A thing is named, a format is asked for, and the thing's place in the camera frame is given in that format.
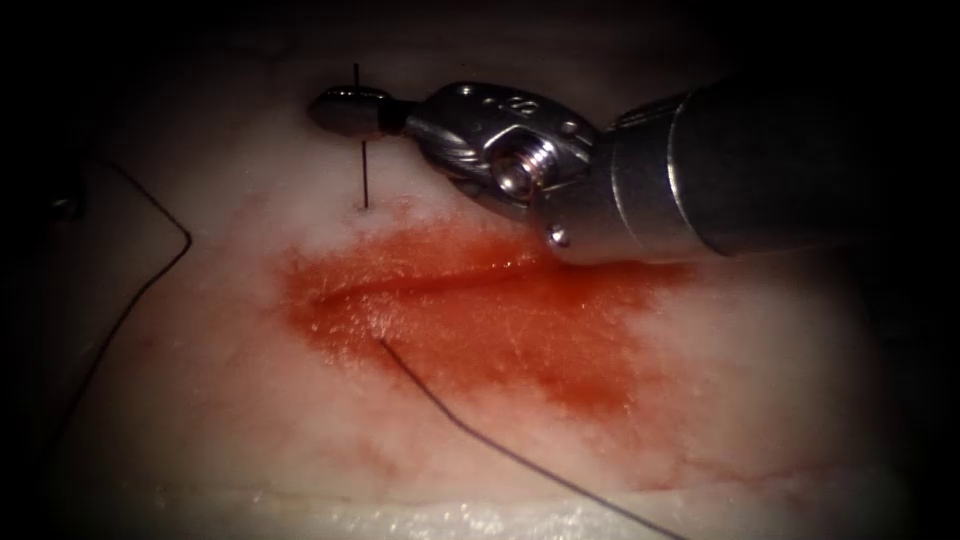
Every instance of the metal screw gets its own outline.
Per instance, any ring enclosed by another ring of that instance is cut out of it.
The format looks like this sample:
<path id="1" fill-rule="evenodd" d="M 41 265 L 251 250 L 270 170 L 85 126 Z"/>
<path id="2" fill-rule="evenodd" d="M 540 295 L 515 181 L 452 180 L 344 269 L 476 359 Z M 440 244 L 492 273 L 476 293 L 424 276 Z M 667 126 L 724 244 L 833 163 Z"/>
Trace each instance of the metal screw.
<path id="1" fill-rule="evenodd" d="M 570 236 L 563 227 L 550 225 L 547 227 L 547 243 L 552 247 L 565 248 L 570 245 Z"/>
<path id="2" fill-rule="evenodd" d="M 553 144 L 532 135 L 505 141 L 491 155 L 490 172 L 501 191 L 527 201 L 556 172 Z"/>
<path id="3" fill-rule="evenodd" d="M 560 134 L 564 137 L 572 137 L 578 129 L 580 129 L 580 126 L 578 126 L 576 122 L 567 120 L 560 125 Z"/>

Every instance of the red blood stain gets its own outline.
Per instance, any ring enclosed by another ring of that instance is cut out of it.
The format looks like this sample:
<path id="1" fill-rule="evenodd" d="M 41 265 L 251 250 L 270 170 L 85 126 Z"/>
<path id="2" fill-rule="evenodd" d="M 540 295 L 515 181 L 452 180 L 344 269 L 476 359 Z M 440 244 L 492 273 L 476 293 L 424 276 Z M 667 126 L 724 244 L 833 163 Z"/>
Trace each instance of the red blood stain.
<path id="1" fill-rule="evenodd" d="M 289 331 L 334 362 L 395 370 L 383 337 L 438 395 L 523 385 L 584 417 L 624 413 L 640 384 L 670 386 L 637 368 L 648 344 L 622 315 L 686 283 L 683 267 L 573 267 L 519 230 L 401 227 L 341 252 L 290 248 L 276 274 Z"/>

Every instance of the skin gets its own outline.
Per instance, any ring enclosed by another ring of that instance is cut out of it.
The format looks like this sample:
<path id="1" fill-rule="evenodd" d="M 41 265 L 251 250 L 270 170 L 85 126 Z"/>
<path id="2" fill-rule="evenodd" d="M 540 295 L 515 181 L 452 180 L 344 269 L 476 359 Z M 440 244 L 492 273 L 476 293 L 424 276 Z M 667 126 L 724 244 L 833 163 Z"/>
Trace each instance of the skin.
<path id="1" fill-rule="evenodd" d="M 872 378 L 877 349 L 828 260 L 591 270 L 583 309 L 593 311 L 563 326 L 569 306 L 544 298 L 574 294 L 573 278 L 522 227 L 464 200 L 404 140 L 369 145 L 371 201 L 360 208 L 358 144 L 305 114 L 319 91 L 350 82 L 354 62 L 364 84 L 400 98 L 483 80 L 598 126 L 728 67 L 655 10 L 641 23 L 594 14 L 576 34 L 564 22 L 575 15 L 536 29 L 498 18 L 493 41 L 490 26 L 457 17 L 442 31 L 417 17 L 250 18 L 152 69 L 99 151 L 194 242 L 124 321 L 71 417 L 46 471 L 55 515 L 95 534 L 156 537 L 663 537 L 465 433 L 391 363 L 376 342 L 386 338 L 485 437 L 676 534 L 896 530 L 902 492 Z M 62 328 L 46 353 L 60 381 L 48 385 L 61 391 L 49 392 L 38 432 L 124 302 L 183 244 L 115 172 L 91 166 L 89 177 L 89 215 L 51 248 L 61 262 L 50 280 L 74 276 L 63 294 L 77 309 L 48 321 Z M 489 245 L 499 246 L 490 259 L 477 255 Z M 90 262 L 91 252 L 102 255 Z M 491 261 L 500 270 L 470 273 Z M 507 263 L 527 285 L 508 280 Z M 83 271 L 58 273 L 70 265 Z M 383 286 L 398 267 L 413 281 Z M 444 268 L 454 278 L 432 286 Z M 311 291 L 336 296 L 325 279 L 354 287 L 358 276 L 385 296 L 338 293 L 343 311 L 312 303 Z M 532 296 L 531 283 L 553 288 Z M 370 322 L 384 314 L 393 322 Z M 316 337 L 344 321 L 358 339 Z M 493 330 L 481 342 L 472 325 Z M 546 372 L 560 390 L 519 369 L 551 343 L 545 358 L 568 363 Z M 593 357 L 599 371 L 570 367 Z M 506 382 L 482 376 L 492 365 L 506 366 Z M 621 375 L 585 401 L 569 390 L 578 377 Z"/>

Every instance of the silver metal surface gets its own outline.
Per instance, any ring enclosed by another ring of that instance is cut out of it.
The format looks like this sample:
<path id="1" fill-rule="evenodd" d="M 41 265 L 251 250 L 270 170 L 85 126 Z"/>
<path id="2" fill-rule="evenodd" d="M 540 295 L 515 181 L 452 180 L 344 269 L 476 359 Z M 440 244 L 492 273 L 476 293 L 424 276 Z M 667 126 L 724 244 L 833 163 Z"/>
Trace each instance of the silver metal surface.
<path id="1" fill-rule="evenodd" d="M 716 255 L 687 223 L 672 182 L 668 146 L 682 98 L 622 115 L 597 141 L 589 174 L 544 190 L 537 227 L 564 231 L 548 246 L 571 264 L 674 262 Z"/>
<path id="2" fill-rule="evenodd" d="M 480 82 L 447 85 L 407 118 L 406 136 L 464 194 L 516 221 L 528 200 L 590 167 L 597 130 L 543 96 Z"/>
<path id="3" fill-rule="evenodd" d="M 528 133 L 503 137 L 490 153 L 490 172 L 509 197 L 526 202 L 557 180 L 556 148 Z"/>
<path id="4" fill-rule="evenodd" d="M 310 117 L 321 128 L 351 139 L 369 141 L 384 136 L 380 107 L 390 94 L 364 86 L 335 86 L 310 105 Z"/>

